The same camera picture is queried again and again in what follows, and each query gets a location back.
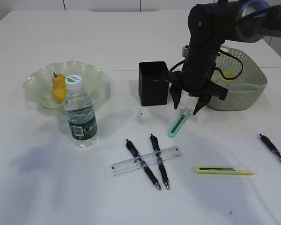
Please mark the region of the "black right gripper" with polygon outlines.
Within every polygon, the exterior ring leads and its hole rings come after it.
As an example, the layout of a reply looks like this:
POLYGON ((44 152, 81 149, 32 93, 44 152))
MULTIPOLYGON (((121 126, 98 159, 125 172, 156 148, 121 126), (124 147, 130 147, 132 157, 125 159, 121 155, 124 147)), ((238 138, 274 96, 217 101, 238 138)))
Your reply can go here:
POLYGON ((175 110, 178 108, 182 90, 190 96, 198 97, 193 115, 196 115, 200 109, 208 105, 212 96, 221 100, 226 98, 227 89, 211 81, 216 69, 215 61, 219 51, 219 46, 207 48, 189 46, 182 70, 162 73, 162 79, 172 84, 170 95, 175 110))

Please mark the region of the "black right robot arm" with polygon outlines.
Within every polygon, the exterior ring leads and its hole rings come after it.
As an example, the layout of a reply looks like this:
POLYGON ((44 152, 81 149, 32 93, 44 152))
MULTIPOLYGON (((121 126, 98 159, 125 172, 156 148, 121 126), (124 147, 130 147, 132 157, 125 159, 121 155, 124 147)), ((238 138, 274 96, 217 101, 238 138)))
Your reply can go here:
POLYGON ((216 58, 226 41, 255 43, 264 36, 281 38, 281 5, 264 0, 219 0, 197 4, 188 15, 189 45, 183 50, 182 70, 171 68, 162 79, 171 83, 170 95, 177 109, 182 91, 197 97, 196 114, 213 96, 224 100, 228 90, 212 82, 216 58))

